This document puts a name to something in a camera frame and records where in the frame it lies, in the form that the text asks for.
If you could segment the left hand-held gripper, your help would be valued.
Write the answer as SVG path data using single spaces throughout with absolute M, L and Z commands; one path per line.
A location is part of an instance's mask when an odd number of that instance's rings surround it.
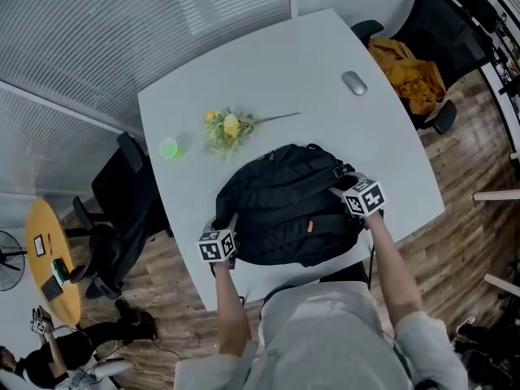
M 227 228 L 219 230 L 219 221 L 211 219 L 199 237 L 197 249 L 204 262 L 215 263 L 229 260 L 237 251 L 235 242 L 236 221 L 235 213 Z

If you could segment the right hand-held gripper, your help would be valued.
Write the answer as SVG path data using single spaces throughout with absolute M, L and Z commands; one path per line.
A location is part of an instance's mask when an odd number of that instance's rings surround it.
M 367 178 L 361 172 L 348 172 L 347 176 L 358 182 L 347 191 L 333 187 L 329 191 L 344 199 L 351 215 L 367 217 L 385 205 L 385 194 L 379 181 Z

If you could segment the black backpack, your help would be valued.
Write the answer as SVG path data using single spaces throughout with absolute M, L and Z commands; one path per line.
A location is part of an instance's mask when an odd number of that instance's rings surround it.
M 259 266 L 314 267 L 351 250 L 360 218 L 329 188 L 356 183 L 345 163 L 316 144 L 289 144 L 240 168 L 216 197 L 219 230 L 237 213 L 238 259 Z

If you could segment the person's right forearm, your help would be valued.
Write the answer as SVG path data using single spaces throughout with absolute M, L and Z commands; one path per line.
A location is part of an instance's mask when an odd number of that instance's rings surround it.
M 407 315 L 423 310 L 423 302 L 409 268 L 379 212 L 365 218 L 372 235 L 379 284 L 389 320 L 395 327 Z

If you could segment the person's left forearm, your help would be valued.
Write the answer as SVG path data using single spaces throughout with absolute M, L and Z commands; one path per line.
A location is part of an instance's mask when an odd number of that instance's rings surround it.
M 252 340 L 249 320 L 232 281 L 228 262 L 214 264 L 219 352 L 241 357 Z

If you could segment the yellow flower bouquet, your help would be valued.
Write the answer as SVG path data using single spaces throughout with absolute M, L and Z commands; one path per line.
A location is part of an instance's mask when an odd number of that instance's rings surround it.
M 255 118 L 242 111 L 210 110 L 204 121 L 205 148 L 222 158 L 232 157 L 259 124 L 299 115 L 300 112 Z

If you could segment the grey computer mouse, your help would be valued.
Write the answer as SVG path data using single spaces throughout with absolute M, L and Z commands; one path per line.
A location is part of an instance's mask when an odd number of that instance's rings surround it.
M 356 95 L 364 95 L 367 86 L 355 71 L 346 71 L 341 75 L 344 84 Z

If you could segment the orange cloth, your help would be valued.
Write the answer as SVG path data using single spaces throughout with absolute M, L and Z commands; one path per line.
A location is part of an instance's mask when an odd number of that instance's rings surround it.
M 413 115 L 426 117 L 444 99 L 446 88 L 436 64 L 417 59 L 405 43 L 371 38 L 368 50 Z

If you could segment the white table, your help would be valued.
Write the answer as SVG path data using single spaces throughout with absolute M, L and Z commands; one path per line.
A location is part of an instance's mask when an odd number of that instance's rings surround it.
M 354 71 L 364 95 L 341 75 Z M 332 10 L 250 33 L 157 80 L 138 95 L 145 142 L 176 244 L 205 308 L 216 307 L 215 281 L 197 240 L 215 215 L 215 198 L 246 163 L 282 145 L 315 143 L 378 180 L 384 220 L 399 241 L 444 212 L 423 144 L 377 63 Z M 262 123 L 229 159 L 206 150 L 209 111 L 229 108 Z M 175 138 L 184 157 L 164 160 Z

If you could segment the person's grey shirt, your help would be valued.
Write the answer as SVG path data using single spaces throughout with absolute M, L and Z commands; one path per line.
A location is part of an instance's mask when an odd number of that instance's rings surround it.
M 181 361 L 174 390 L 468 390 L 445 325 L 406 315 L 389 344 L 367 286 L 315 283 L 276 292 L 263 306 L 258 359 L 216 354 Z

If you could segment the green and white box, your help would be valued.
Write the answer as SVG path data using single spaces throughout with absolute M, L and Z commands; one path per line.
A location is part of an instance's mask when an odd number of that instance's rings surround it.
M 51 263 L 51 271 L 59 287 L 70 282 L 70 272 L 62 258 L 56 258 Z

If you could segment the grey oval seat white rim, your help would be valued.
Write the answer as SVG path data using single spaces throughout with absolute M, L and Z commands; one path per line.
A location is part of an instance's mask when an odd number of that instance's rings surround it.
M 89 373 L 93 375 L 95 379 L 103 379 L 105 377 L 122 374 L 125 371 L 131 370 L 133 367 L 134 364 L 129 360 L 124 358 L 111 358 L 93 365 L 89 369 Z

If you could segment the black metal railing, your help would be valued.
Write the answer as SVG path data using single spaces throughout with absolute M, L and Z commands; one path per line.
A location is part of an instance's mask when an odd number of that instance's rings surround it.
M 520 160 L 520 0 L 488 0 L 498 20 L 492 34 L 494 59 L 486 72 L 512 144 Z

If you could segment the black floor fan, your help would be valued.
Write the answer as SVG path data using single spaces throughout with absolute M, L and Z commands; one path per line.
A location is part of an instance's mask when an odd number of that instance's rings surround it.
M 9 233 L 0 230 L 0 292 L 13 289 L 22 279 L 27 250 Z

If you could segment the black office chair grey bracket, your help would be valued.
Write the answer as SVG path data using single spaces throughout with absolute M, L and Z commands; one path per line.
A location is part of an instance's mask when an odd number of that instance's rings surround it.
M 121 296 L 125 276 L 122 269 L 129 246 L 112 226 L 105 224 L 104 214 L 89 213 L 79 197 L 73 198 L 72 205 L 81 227 L 66 228 L 66 237 L 87 237 L 89 254 L 84 263 L 72 270 L 69 280 L 78 284 L 90 279 L 85 291 L 88 300 L 105 297 L 115 301 Z

